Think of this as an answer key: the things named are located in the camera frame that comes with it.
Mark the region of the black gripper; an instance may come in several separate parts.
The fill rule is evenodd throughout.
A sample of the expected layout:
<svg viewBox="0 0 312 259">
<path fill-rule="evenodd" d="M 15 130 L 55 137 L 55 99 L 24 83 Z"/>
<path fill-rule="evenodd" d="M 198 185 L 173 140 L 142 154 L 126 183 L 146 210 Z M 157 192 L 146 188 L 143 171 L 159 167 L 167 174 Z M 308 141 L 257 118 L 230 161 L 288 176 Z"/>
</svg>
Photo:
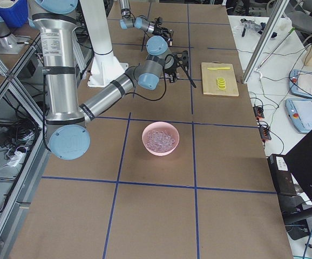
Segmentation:
<svg viewBox="0 0 312 259">
<path fill-rule="evenodd" d="M 152 32 L 153 35 L 167 37 L 168 45 L 172 45 L 173 43 L 173 35 L 174 31 L 172 29 L 165 28 L 161 26 L 159 23 L 154 24 L 154 29 Z"/>
<path fill-rule="evenodd" d="M 168 78 L 170 83 L 175 83 L 178 80 L 177 76 L 178 54 L 179 54 L 178 52 L 171 52 L 170 54 L 167 54 L 165 57 L 164 74 L 165 77 Z M 188 67 L 183 64 L 180 64 L 179 66 L 182 68 L 187 79 L 190 81 L 191 87 L 196 88 L 195 82 L 189 75 Z"/>
</svg>

